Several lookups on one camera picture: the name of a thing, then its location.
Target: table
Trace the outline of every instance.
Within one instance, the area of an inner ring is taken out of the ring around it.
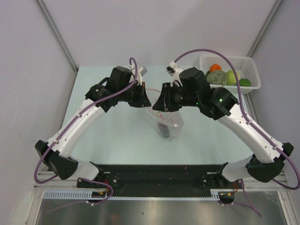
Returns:
[[[146,88],[161,90],[171,77],[165,66],[147,66]],[[80,67],[64,123],[74,115],[91,86],[109,77],[113,66]],[[144,108],[120,102],[95,122],[76,145],[72,156],[96,164],[223,164],[244,159],[251,150],[228,128],[206,118],[198,108],[180,109],[184,125],[172,142],[152,127]]]

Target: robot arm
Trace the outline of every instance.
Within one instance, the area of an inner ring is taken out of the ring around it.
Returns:
[[[130,106],[137,108],[151,106],[146,95],[145,83],[142,82],[142,76],[147,70],[145,67],[138,67],[137,80],[130,89],[86,109],[87,106],[94,102],[117,93],[128,86],[133,81],[133,71],[135,70],[134,66],[130,67],[131,70],[124,67],[115,67],[109,78],[105,78],[100,83],[91,87],[77,112],[62,129],[47,142],[40,140],[36,143],[35,148],[40,157],[52,143],[55,143],[46,155],[44,163],[62,180],[71,176],[93,180],[99,172],[102,172],[92,162],[83,162],[71,157],[71,153],[89,127],[97,119],[105,115],[112,106],[116,106],[120,101],[128,102]]]
[[[219,172],[220,182],[233,182],[249,176],[261,182],[269,182],[280,174],[285,158],[245,120],[237,98],[230,91],[225,88],[210,88],[204,73],[194,67],[182,70],[171,62],[167,72],[172,75],[172,82],[163,84],[153,110],[174,112],[183,106],[198,107],[202,114],[231,129],[253,151],[249,158],[224,164]],[[293,146],[290,143],[282,144],[251,118],[250,122],[259,127],[284,153],[291,154]]]

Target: white wall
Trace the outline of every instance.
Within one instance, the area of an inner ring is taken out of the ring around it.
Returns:
[[[254,60],[260,72],[262,88],[253,91],[260,124],[295,150],[292,159],[300,169],[300,2],[285,1]],[[293,170],[286,170],[290,185],[296,185]],[[293,192],[300,211],[300,191]]]
[[[45,0],[78,66],[167,65],[195,48],[246,55],[274,2]]]
[[[34,185],[34,144],[60,127],[75,74],[33,0],[0,2],[0,224]]]

